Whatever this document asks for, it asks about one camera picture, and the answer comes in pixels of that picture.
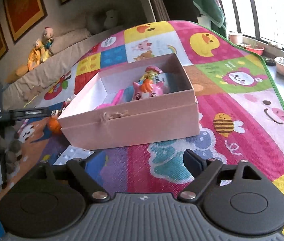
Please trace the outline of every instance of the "play mat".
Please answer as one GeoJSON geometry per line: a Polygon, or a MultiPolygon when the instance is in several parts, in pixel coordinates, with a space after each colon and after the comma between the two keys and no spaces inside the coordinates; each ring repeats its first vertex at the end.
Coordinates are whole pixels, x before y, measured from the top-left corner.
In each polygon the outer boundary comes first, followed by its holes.
{"type": "MultiPolygon", "coordinates": [[[[111,194],[173,192],[176,196],[193,180],[182,158],[184,150],[191,149],[204,159],[228,164],[247,159],[284,193],[284,103],[264,61],[195,23],[149,23],[109,37],[79,59],[37,106],[58,109],[97,72],[170,53],[178,56],[193,84],[200,134],[109,149],[95,161],[97,182],[111,194]]],[[[35,163],[43,159],[53,163],[69,145],[63,135],[51,134],[46,119],[24,123],[23,158],[7,188],[0,187],[0,198],[35,163]]],[[[3,234],[0,224],[0,237],[3,234]]]]}

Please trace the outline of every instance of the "open box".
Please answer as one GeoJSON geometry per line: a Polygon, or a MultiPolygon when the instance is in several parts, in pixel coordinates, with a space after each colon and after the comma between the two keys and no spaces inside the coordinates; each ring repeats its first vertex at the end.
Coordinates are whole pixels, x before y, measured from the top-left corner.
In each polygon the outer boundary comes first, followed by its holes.
{"type": "Polygon", "coordinates": [[[102,70],[59,116],[69,142],[84,149],[132,146],[199,134],[198,102],[192,84],[175,54],[162,55],[102,70]],[[96,109],[111,102],[155,65],[173,73],[177,92],[96,109]]]}

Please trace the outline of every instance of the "blue square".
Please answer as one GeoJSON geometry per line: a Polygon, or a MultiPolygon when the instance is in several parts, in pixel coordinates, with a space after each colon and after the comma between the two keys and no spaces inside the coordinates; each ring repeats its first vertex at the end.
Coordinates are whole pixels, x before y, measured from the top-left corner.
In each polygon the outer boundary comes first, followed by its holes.
{"type": "Polygon", "coordinates": [[[123,62],[127,62],[125,45],[101,52],[101,69],[123,62]]]}

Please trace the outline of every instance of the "yellow duck print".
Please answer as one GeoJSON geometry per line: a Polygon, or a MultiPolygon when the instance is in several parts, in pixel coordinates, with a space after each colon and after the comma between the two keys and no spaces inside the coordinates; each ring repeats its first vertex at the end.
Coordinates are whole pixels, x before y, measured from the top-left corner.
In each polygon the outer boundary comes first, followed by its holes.
{"type": "Polygon", "coordinates": [[[220,46],[218,38],[210,33],[196,33],[190,38],[191,48],[202,57],[213,57],[212,50],[220,46]]]}
{"type": "Polygon", "coordinates": [[[168,22],[154,22],[135,26],[124,31],[125,43],[135,42],[162,33],[173,32],[173,26],[168,22]]]}

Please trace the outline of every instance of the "sticker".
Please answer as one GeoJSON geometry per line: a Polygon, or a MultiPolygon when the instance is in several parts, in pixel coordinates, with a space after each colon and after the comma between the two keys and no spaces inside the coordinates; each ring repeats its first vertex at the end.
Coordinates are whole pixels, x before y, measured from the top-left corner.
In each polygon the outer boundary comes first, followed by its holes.
{"type": "Polygon", "coordinates": [[[113,43],[115,43],[116,41],[116,37],[112,36],[110,38],[107,38],[106,40],[101,42],[101,47],[105,48],[105,47],[109,47],[111,46],[113,43]]]}

